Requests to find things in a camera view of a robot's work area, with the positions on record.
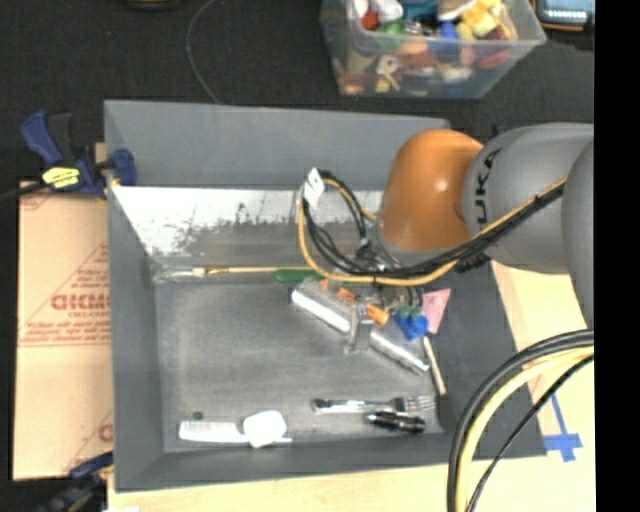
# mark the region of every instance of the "clamp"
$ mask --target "clamp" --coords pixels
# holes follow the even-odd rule
[[[104,501],[101,491],[104,480],[100,472],[113,465],[113,452],[93,457],[73,468],[68,478],[71,484],[51,499],[35,508],[34,512],[79,512],[92,500]]]
[[[88,151],[75,156],[69,142],[67,113],[49,116],[45,110],[30,115],[21,126],[22,137],[32,151],[44,160],[41,179],[55,192],[77,192],[106,199],[105,171],[115,170],[113,178],[121,185],[135,185],[133,156],[126,149],[113,152],[111,158],[94,163]]]

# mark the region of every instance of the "screwdriver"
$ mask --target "screwdriver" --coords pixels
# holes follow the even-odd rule
[[[365,420],[372,425],[379,425],[390,430],[403,430],[405,432],[424,432],[425,422],[415,416],[401,416],[388,411],[375,411],[365,415]]]

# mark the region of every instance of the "yellow cable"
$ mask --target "yellow cable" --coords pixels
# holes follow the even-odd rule
[[[557,368],[568,369],[577,362],[593,355],[593,353],[593,347],[586,347],[568,349],[558,354],[541,358],[534,365],[512,377],[491,396],[467,431],[464,447],[460,452],[460,464],[456,485],[456,511],[463,512],[468,505],[468,500],[473,493],[473,488],[468,484],[468,474],[470,472],[473,455],[487,423],[504,401],[531,379]]]
[[[340,190],[341,193],[343,194],[343,196],[345,196],[345,197],[348,196],[346,190],[344,190],[344,187],[342,187],[342,185],[340,185],[338,182],[336,182],[336,181],[334,181],[334,180],[332,180],[330,178],[325,178],[324,181],[326,183],[329,183],[331,186],[336,187],[338,190]],[[564,183],[566,181],[567,181],[566,177],[562,178],[561,180],[557,181],[556,183],[554,183],[554,184],[550,185],[549,187],[547,187],[546,189],[544,189],[538,195],[546,194],[546,193],[552,191],[553,189],[564,185]],[[500,224],[502,224],[504,222],[508,222],[512,217],[516,216],[522,210],[527,208],[531,203],[535,202],[536,198],[537,198],[537,196],[536,197],[532,197],[531,199],[528,199],[527,201],[522,203],[517,208],[511,210],[510,212],[508,212],[507,214],[503,215],[502,217],[500,217],[496,221],[492,222],[491,224],[486,226],[482,231],[479,231],[473,237],[471,237],[470,241],[475,240],[476,238],[479,238],[480,236],[483,236],[485,233],[487,233],[489,230],[493,229],[494,227],[496,227],[496,226],[498,226],[498,225],[500,225]],[[347,197],[347,199],[350,202],[352,202],[352,204],[353,204],[352,198]],[[375,283],[385,284],[385,285],[389,285],[389,286],[420,286],[420,285],[429,283],[431,281],[434,281],[434,280],[438,279],[439,277],[443,276],[444,274],[449,272],[449,270],[451,270],[453,267],[455,267],[456,264],[459,261],[457,259],[453,260],[450,263],[447,263],[447,264],[443,265],[438,270],[435,270],[434,272],[431,272],[430,274],[424,274],[424,275],[420,275],[420,277],[404,278],[404,279],[403,278],[392,278],[392,277],[374,277],[373,275],[353,276],[353,275],[336,274],[336,273],[333,273],[333,272],[329,272],[329,271],[323,269],[320,265],[318,265],[318,263],[316,263],[316,261],[311,256],[311,253],[309,252],[309,249],[307,248],[307,243],[306,243],[305,235],[304,235],[304,211],[303,211],[303,208],[302,208],[301,204],[298,206],[298,244],[300,246],[300,250],[302,251],[302,255],[303,255],[305,261],[318,274],[320,274],[323,277],[326,277],[327,279],[340,280],[340,281],[344,281],[344,282],[347,282],[347,283],[373,283],[373,282],[375,282]]]
[[[349,194],[347,189],[344,188],[340,183],[338,183],[336,180],[334,180],[332,178],[322,178],[322,181],[324,181],[325,183],[328,183],[329,185],[331,185],[334,188],[337,188],[338,191],[340,192],[340,194],[342,195],[342,197],[344,197],[347,201],[349,201],[349,203],[351,203],[351,205],[354,208],[357,208],[357,205],[355,204],[353,198],[351,197],[351,195]],[[367,217],[368,219],[376,220],[376,215],[374,213],[370,212],[369,210],[367,210],[366,208],[360,207],[360,211],[362,211],[362,214],[365,217]]]
[[[307,242],[304,236],[304,212],[302,210],[302,205],[300,205],[298,209],[298,244],[300,245],[300,250],[302,251],[302,255],[307,262],[307,264],[315,270],[318,274],[327,279],[344,281],[346,283],[379,283],[386,284],[389,286],[419,286],[447,273],[451,268],[455,266],[457,261],[453,261],[448,263],[442,267],[440,267],[435,272],[431,274],[421,276],[419,278],[407,278],[407,279],[399,279],[392,277],[374,277],[373,275],[363,275],[363,276],[354,276],[348,274],[335,274],[333,272],[328,272],[323,269],[320,265],[318,265],[311,254],[309,253],[309,249],[307,248]]]

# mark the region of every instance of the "cardboard sheet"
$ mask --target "cardboard sheet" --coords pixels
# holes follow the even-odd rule
[[[106,203],[21,199],[13,478],[65,475],[111,449]]]

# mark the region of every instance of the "fork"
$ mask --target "fork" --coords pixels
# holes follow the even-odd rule
[[[436,405],[433,395],[398,396],[386,402],[359,399],[327,400],[315,398],[311,401],[311,410],[316,413],[354,413],[385,411],[402,415],[421,414],[432,410]]]

